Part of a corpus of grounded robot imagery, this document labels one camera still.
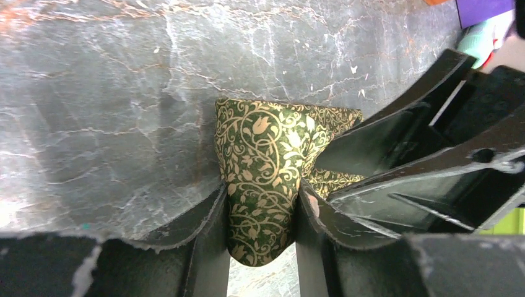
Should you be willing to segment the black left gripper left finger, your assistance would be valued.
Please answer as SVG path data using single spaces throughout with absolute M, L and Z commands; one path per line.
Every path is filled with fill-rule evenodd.
M 93 231 L 1 234 L 2 296 L 225 296 L 227 188 L 140 240 Z

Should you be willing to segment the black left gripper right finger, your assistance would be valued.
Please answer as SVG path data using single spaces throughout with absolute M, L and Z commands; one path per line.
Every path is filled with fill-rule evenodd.
M 397 234 L 350 217 L 300 183 L 302 296 L 523 296 L 524 237 Z

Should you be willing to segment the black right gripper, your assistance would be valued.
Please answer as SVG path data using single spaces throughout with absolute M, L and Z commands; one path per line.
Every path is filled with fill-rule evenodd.
M 444 50 L 401 96 L 332 140 L 315 167 L 365 178 L 330 203 L 373 225 L 429 233 L 477 233 L 521 204 L 524 72 L 498 66 L 459 87 L 475 61 Z

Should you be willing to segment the green gold vine tie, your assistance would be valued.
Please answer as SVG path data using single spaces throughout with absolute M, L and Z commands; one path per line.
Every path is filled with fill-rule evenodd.
M 358 109 L 219 98 L 215 113 L 215 151 L 228 191 L 228 250 L 243 265 L 264 266 L 293 243 L 301 180 L 325 199 L 363 179 L 315 166 L 335 137 L 362 120 Z

